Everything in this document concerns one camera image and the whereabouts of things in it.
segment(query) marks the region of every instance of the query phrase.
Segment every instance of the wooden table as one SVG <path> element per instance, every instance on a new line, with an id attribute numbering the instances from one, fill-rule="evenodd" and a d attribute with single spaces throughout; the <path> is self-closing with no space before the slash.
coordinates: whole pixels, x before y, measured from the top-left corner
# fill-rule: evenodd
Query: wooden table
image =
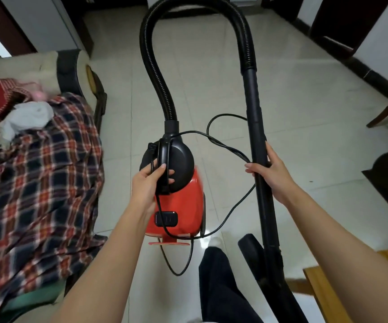
<path id="1" fill-rule="evenodd" d="M 388 260 L 388 250 L 378 253 Z M 319 266 L 309 267 L 303 271 L 309 286 L 304 285 L 303 280 L 289 279 L 287 282 L 291 290 L 314 295 L 326 323 L 352 323 L 353 321 L 349 318 L 321 268 Z"/>

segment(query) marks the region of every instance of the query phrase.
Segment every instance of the black cable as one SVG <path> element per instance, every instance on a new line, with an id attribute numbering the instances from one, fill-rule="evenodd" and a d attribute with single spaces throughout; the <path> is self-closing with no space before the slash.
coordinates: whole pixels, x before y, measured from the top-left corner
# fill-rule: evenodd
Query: black cable
<path id="1" fill-rule="evenodd" d="M 235 117 L 235 118 L 239 118 L 239 119 L 243 119 L 245 121 L 247 121 L 247 119 L 245 117 L 242 117 L 240 115 L 237 115 L 237 114 L 232 114 L 232 113 L 222 113 L 222 114 L 218 114 L 216 116 L 214 116 L 208 123 L 207 125 L 207 128 L 206 128 L 206 133 L 203 133 L 201 131 L 197 131 L 197 130 L 188 130 L 188 131 L 183 131 L 181 133 L 177 133 L 175 135 L 172 136 L 172 138 L 175 138 L 177 136 L 181 136 L 181 135 L 186 135 L 186 134 L 189 134 L 189 133 L 196 133 L 196 134 L 199 134 L 199 135 L 202 135 L 202 136 L 205 136 L 207 137 L 213 144 L 217 145 L 217 146 L 220 146 L 220 147 L 223 147 L 227 150 L 229 150 L 230 152 L 232 152 L 233 154 L 237 155 L 238 157 L 240 157 L 242 160 L 244 160 L 245 162 L 247 163 L 250 163 L 250 159 L 244 154 L 242 153 L 241 151 L 239 151 L 238 149 L 235 149 L 231 146 L 227 146 L 225 145 L 223 142 L 217 140 L 215 137 L 212 137 L 211 135 L 209 135 L 209 128 L 210 128 L 210 125 L 212 124 L 212 122 L 214 120 L 216 120 L 217 118 L 219 117 L 224 117 L 224 116 L 227 116 L 227 117 Z M 150 163 L 151 165 L 151 172 L 153 172 L 154 170 L 154 167 L 153 167 L 153 161 Z M 165 222 L 164 222 L 164 216 L 162 214 L 162 209 L 161 209 L 161 202 L 159 200 L 159 195 L 156 194 L 156 204 L 158 205 L 158 212 L 159 212 L 159 216 L 161 218 L 161 222 L 162 222 L 162 227 L 164 228 L 164 231 L 167 235 L 169 235 L 171 238 L 174 238 L 174 239 L 180 239 L 180 240 L 191 240 L 191 251 L 190 251 L 190 256 L 188 258 L 188 262 L 185 266 L 185 268 L 182 270 L 182 272 L 180 273 L 176 273 L 173 268 L 171 267 L 166 255 L 165 255 L 165 252 L 164 252 L 164 249 L 162 248 L 162 246 L 160 245 L 161 247 L 161 252 L 162 252 L 162 255 L 164 256 L 164 260 L 167 264 L 167 266 L 169 267 L 170 271 L 177 277 L 180 277 L 183 273 L 185 273 L 185 271 L 187 270 L 190 262 L 191 262 L 191 257 L 192 257 L 192 254 L 193 254 L 193 249 L 194 249 L 194 240 L 197 240 L 197 239 L 202 239 L 202 238 L 206 238 L 206 237 L 209 237 L 211 235 L 213 235 L 214 233 L 218 232 L 218 230 L 220 228 L 223 227 L 223 225 L 227 222 L 228 218 L 230 217 L 231 213 L 233 213 L 233 211 L 236 209 L 237 206 L 240 205 L 240 203 L 242 203 L 246 197 L 248 197 L 250 195 L 250 193 L 252 192 L 252 190 L 255 189 L 255 184 L 251 187 L 251 189 L 245 194 L 245 196 L 243 196 L 240 201 L 238 201 L 232 208 L 231 210 L 229 211 L 229 213 L 227 214 L 227 216 L 225 217 L 225 219 L 222 221 L 222 223 L 219 225 L 218 228 L 216 228 L 215 230 L 213 230 L 212 232 L 204 235 L 204 236 L 195 236 L 195 237 L 182 237 L 182 236 L 176 236 L 176 235 L 173 235 L 172 233 L 169 232 L 169 230 L 167 229 L 167 227 L 165 226 Z"/>

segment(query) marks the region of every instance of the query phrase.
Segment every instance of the black button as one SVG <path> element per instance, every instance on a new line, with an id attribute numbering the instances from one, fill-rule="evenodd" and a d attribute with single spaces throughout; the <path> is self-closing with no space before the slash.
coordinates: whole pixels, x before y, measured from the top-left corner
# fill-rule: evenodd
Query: black button
<path id="1" fill-rule="evenodd" d="M 178 214 L 176 212 L 162 212 L 164 223 L 166 227 L 175 227 L 178 225 Z M 159 212 L 155 213 L 155 225 L 162 227 L 161 216 Z"/>

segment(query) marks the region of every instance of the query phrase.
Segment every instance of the glossy floor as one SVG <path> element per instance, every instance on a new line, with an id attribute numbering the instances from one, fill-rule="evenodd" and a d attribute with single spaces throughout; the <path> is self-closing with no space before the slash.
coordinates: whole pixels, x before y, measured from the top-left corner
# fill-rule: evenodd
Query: glossy floor
<path id="1" fill-rule="evenodd" d="M 90 13 L 92 68 L 108 93 L 103 117 L 105 186 L 97 233 L 109 234 L 128 203 L 130 179 L 148 142 L 163 133 L 158 97 L 143 66 L 138 33 L 143 8 Z M 365 124 L 387 99 L 272 11 L 247 17 L 254 36 L 260 102 L 267 138 L 294 179 L 345 228 L 375 249 L 388 248 L 388 205 L 361 171 L 388 151 L 388 128 Z M 204 131 L 216 114 L 245 114 L 236 39 L 221 16 L 159 21 L 153 36 L 160 69 L 175 101 L 181 130 Z M 250 154 L 246 123 L 221 118 L 211 134 Z M 202 173 L 207 229 L 212 230 L 253 184 L 243 162 L 202 136 L 184 141 Z M 275 319 L 240 254 L 246 233 L 260 237 L 255 196 L 234 211 L 218 236 L 240 290 L 267 322 Z M 288 212 L 275 203 L 287 277 L 316 264 Z M 159 248 L 144 241 L 124 322 L 186 322 L 201 316 L 198 265 L 208 240 L 197 242 L 182 277 L 165 266 Z M 187 247 L 166 247 L 181 270 Z M 323 322 L 312 297 L 297 296 L 310 322 Z"/>

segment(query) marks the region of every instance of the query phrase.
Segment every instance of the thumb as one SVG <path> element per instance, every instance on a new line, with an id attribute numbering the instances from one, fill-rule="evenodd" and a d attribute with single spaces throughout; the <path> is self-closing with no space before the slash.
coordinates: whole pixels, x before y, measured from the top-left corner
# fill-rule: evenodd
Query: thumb
<path id="1" fill-rule="evenodd" d="M 267 175 L 268 168 L 263 167 L 261 164 L 258 163 L 246 163 L 245 167 L 250 169 L 253 172 L 261 174 L 263 177 Z"/>
<path id="2" fill-rule="evenodd" d="M 165 163 L 161 164 L 159 168 L 157 168 L 152 174 L 149 175 L 148 178 L 152 179 L 154 182 L 157 182 L 159 177 L 165 172 Z"/>

